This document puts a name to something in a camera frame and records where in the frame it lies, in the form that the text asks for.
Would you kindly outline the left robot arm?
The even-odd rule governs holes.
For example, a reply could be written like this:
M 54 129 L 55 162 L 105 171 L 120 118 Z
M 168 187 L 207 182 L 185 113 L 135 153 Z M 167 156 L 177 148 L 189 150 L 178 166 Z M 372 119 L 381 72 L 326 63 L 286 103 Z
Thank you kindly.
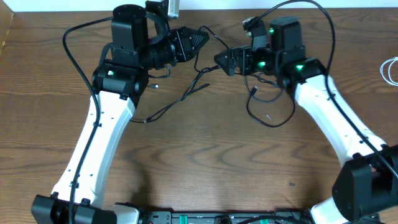
M 92 79 L 83 131 L 70 162 L 50 196 L 38 195 L 31 212 L 37 223 L 139 223 L 139 210 L 128 203 L 103 208 L 109 168 L 121 135 L 147 88 L 149 70 L 191 60 L 209 35 L 169 20 L 178 1 L 125 4 L 113 10 L 112 41 L 103 47 Z

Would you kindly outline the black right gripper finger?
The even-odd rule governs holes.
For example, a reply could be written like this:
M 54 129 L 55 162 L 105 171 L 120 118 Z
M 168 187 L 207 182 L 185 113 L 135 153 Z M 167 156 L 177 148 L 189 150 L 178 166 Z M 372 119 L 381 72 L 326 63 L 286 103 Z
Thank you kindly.
M 231 48 L 214 56 L 214 61 L 229 61 L 239 56 L 239 48 Z
M 237 60 L 228 57 L 215 57 L 216 64 L 230 77 L 235 75 Z

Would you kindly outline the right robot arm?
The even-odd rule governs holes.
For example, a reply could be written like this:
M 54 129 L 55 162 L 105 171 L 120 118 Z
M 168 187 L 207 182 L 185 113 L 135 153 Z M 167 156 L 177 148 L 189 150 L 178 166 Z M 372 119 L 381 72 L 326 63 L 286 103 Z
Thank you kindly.
M 297 18 L 258 17 L 244 22 L 251 44 L 215 55 L 227 75 L 262 72 L 291 96 L 316 122 L 341 165 L 332 196 L 310 209 L 313 223 L 371 222 L 397 205 L 397 147 L 389 146 L 360 120 L 336 89 L 317 58 L 305 55 Z

